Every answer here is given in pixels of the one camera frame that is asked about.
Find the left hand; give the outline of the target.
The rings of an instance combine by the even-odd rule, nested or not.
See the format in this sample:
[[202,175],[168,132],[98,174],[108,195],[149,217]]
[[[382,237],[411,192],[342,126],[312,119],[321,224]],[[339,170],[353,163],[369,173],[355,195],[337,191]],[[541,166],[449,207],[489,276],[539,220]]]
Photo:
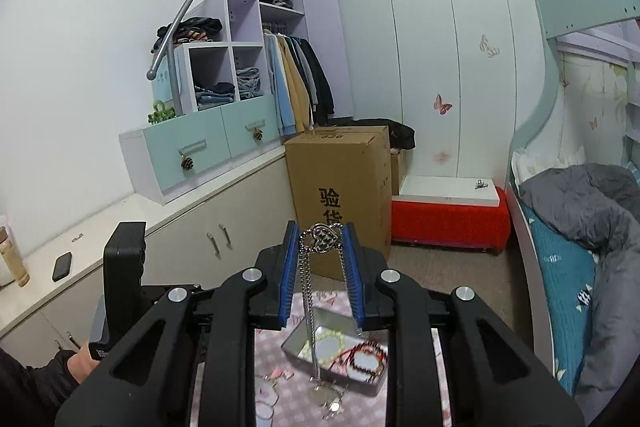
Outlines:
[[67,360],[67,369],[73,379],[82,384],[98,367],[99,360],[92,357],[89,343],[86,341],[81,348]]

